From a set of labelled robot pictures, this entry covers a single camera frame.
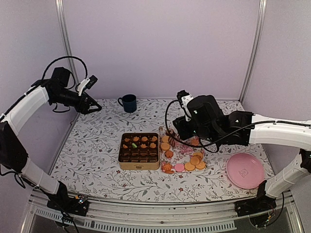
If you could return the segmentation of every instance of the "dark blue mug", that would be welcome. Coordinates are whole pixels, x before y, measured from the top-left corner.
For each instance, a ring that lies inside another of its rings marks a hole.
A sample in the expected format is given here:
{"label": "dark blue mug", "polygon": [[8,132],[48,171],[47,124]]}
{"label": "dark blue mug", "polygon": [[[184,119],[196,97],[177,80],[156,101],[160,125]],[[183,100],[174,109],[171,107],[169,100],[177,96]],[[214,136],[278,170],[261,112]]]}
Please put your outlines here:
{"label": "dark blue mug", "polygon": [[123,96],[122,98],[118,98],[118,103],[124,108],[125,112],[127,113],[133,113],[137,110],[137,101],[135,95],[128,94]]}

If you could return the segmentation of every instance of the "pink plate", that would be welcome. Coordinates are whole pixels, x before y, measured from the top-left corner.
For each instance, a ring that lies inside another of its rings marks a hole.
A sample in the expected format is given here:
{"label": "pink plate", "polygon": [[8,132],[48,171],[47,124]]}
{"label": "pink plate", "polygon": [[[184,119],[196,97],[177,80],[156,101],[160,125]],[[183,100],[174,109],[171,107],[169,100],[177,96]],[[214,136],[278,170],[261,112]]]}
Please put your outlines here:
{"label": "pink plate", "polygon": [[228,178],[238,187],[256,188],[264,180],[264,170],[261,162],[246,153],[233,155],[227,162]]}

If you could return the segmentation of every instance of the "metal vent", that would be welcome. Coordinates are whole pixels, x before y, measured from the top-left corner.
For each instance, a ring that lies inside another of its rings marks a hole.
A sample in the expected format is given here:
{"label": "metal vent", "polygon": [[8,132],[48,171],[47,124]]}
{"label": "metal vent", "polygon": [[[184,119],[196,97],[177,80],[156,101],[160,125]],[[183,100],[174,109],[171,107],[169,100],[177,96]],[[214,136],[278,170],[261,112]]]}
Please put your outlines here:
{"label": "metal vent", "polygon": [[[62,215],[53,210],[46,210],[37,207],[35,213],[39,216],[62,222]],[[81,221],[81,219],[76,220],[75,223],[79,227],[105,233],[217,233],[236,230],[234,221],[182,227],[128,226],[86,219],[84,221]]]}

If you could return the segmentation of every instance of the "wall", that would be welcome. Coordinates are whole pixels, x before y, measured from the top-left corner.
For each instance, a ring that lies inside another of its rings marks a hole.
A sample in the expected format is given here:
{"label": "wall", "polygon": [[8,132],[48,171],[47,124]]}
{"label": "wall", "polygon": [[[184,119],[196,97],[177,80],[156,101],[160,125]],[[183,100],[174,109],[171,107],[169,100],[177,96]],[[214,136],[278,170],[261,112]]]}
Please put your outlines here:
{"label": "wall", "polygon": [[94,97],[175,98],[186,89],[239,98],[258,0],[67,0],[64,8],[72,52],[99,78]]}
{"label": "wall", "polygon": [[[65,55],[54,1],[1,1],[0,41],[2,113],[41,78],[48,63]],[[67,66],[67,62],[58,65]],[[52,114],[52,107],[45,105],[22,129],[20,141],[29,157],[45,171],[51,166],[57,146],[74,116],[75,112]],[[20,231],[30,192],[30,188],[19,187],[13,176],[0,177],[1,233]]]}
{"label": "wall", "polygon": [[[308,0],[268,1],[263,33],[244,107],[262,115],[311,119],[311,5]],[[266,145],[272,166],[282,170],[297,149]],[[311,232],[311,179],[292,187],[303,221]]]}

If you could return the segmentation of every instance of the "leaf pattern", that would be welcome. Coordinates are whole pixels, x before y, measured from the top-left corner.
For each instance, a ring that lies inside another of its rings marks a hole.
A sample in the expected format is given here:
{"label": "leaf pattern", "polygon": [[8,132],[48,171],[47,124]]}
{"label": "leaf pattern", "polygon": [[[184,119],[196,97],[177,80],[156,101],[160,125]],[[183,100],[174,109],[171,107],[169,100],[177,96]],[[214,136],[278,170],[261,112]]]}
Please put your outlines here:
{"label": "leaf pattern", "polygon": [[[221,146],[207,153],[207,168],[193,173],[166,174],[160,170],[121,170],[118,153],[123,133],[158,132],[170,100],[138,100],[134,113],[125,113],[117,100],[99,100],[100,112],[80,115],[58,157],[52,176],[74,193],[93,197],[150,202],[218,201],[252,197],[257,190],[240,189],[226,175],[231,155],[247,152],[263,164],[265,177],[273,176],[261,145]],[[237,101],[219,101],[225,114],[243,110]],[[183,114],[178,103],[169,110],[172,120]]]}

